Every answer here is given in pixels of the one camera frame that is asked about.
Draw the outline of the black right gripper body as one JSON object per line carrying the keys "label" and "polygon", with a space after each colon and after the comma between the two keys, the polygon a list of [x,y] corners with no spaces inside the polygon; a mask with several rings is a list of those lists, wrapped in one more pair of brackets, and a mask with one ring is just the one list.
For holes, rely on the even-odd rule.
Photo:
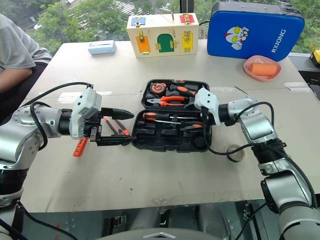
{"label": "black right gripper body", "polygon": [[206,108],[205,106],[202,106],[200,111],[201,111],[202,122],[206,126],[212,126],[216,124],[214,116],[212,113],[209,112],[208,108]]}

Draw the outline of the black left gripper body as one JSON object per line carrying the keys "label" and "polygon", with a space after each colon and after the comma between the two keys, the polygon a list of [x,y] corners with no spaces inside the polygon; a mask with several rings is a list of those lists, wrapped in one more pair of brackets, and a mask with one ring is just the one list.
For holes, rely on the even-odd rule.
{"label": "black left gripper body", "polygon": [[93,116],[84,118],[83,137],[95,142],[97,146],[104,146],[102,138],[101,111],[98,110]]}

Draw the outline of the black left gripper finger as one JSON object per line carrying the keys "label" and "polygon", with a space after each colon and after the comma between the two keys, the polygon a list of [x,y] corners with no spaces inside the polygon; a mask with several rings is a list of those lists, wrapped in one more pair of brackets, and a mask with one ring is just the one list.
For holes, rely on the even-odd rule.
{"label": "black left gripper finger", "polygon": [[133,140],[136,140],[135,136],[130,135],[111,135],[111,136],[101,136],[96,139],[97,146],[126,146]]}
{"label": "black left gripper finger", "polygon": [[111,117],[114,120],[127,120],[132,119],[134,114],[124,109],[102,107],[101,116]]}

